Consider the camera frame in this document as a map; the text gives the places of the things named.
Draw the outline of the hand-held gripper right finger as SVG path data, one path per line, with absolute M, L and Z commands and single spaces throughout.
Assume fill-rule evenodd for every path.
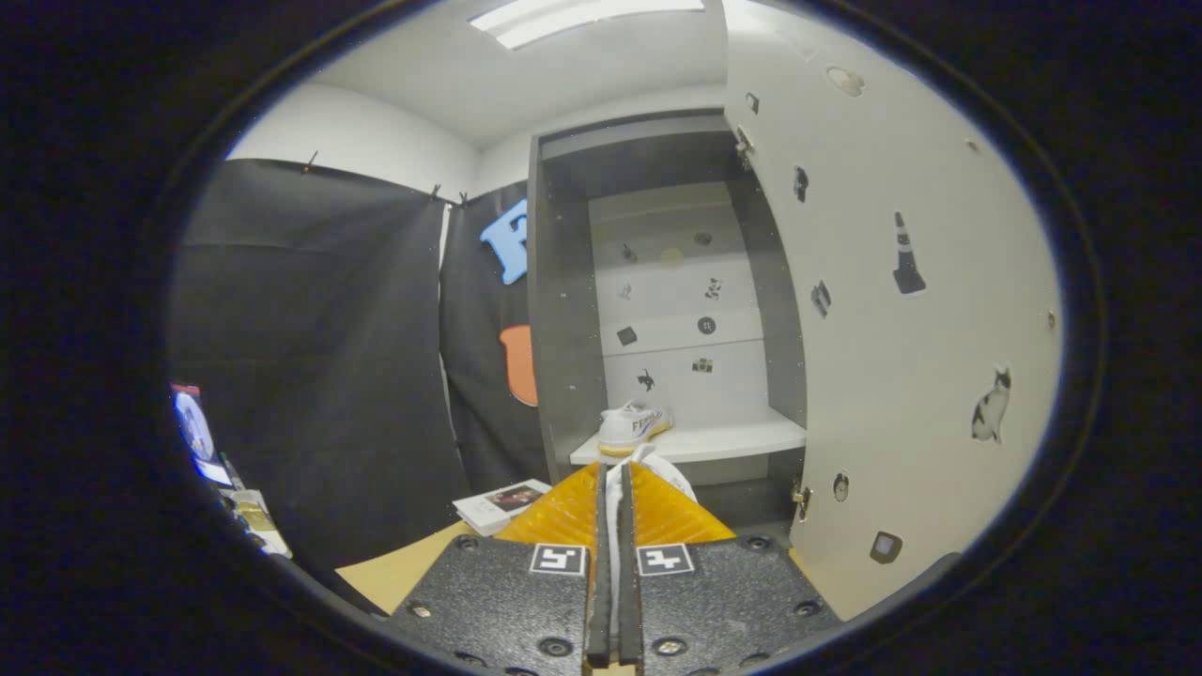
M 638 674 L 734 674 L 833 631 L 841 621 L 783 540 L 764 533 L 643 544 L 649 509 L 680 492 L 623 466 L 615 484 L 615 662 Z

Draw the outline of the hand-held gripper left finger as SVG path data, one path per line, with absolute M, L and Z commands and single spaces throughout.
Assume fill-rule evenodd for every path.
M 612 654 L 607 473 L 588 466 L 494 536 L 460 535 L 388 623 L 501 675 L 593 675 Z

